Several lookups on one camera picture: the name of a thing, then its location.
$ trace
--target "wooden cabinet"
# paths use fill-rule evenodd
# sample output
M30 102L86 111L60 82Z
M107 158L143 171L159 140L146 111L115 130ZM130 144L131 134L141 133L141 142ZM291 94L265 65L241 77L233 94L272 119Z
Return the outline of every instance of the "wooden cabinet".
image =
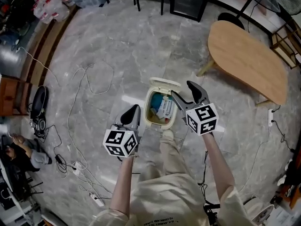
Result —
M31 84L2 75L0 80L0 116L27 115Z

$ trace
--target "black cabinet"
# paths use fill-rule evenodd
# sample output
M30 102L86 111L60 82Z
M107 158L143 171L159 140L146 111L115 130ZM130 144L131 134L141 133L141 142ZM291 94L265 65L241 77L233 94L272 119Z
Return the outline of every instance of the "black cabinet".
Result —
M201 21L208 0L170 0L170 13Z

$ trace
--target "table leg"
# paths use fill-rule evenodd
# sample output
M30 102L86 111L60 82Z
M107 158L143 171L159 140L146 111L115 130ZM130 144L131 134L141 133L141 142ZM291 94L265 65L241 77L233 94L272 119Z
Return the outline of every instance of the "table leg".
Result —
M200 71L197 73L198 77L201 77L208 69L214 65L214 60L210 60Z
M257 103L255 106L258 107L258 106L266 105L266 104L269 104L269 103L272 103L272 102L270 100L265 100L265 101Z

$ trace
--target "hand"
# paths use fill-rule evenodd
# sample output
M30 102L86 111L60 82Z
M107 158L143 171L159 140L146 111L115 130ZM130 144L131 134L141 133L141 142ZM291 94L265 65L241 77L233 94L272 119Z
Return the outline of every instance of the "hand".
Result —
M16 145L23 144L23 142L24 142L24 137L23 137L23 136L19 136L19 135L13 135L13 142L14 142Z

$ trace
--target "sneaker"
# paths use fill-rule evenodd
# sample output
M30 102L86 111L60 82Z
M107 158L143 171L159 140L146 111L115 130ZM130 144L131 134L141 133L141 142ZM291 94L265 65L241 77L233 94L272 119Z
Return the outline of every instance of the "sneaker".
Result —
M277 186L282 185L285 182L285 178L286 178L286 175L284 175L282 178L280 178L277 182Z
M48 163L47 164L49 164L49 165L52 164L52 159L50 157L48 158Z
M172 130L164 130L162 133L162 139L173 141L174 140L174 133Z
M292 159L290 159L289 161L288 161L288 163L285 165L285 167L284 167L284 171L287 171L287 169L288 169L288 166L290 165L290 163L292 162L293 160Z
M292 186L287 190L287 192L285 193L285 196L286 196L286 197L292 196L295 187L296 187L296 186L292 185Z

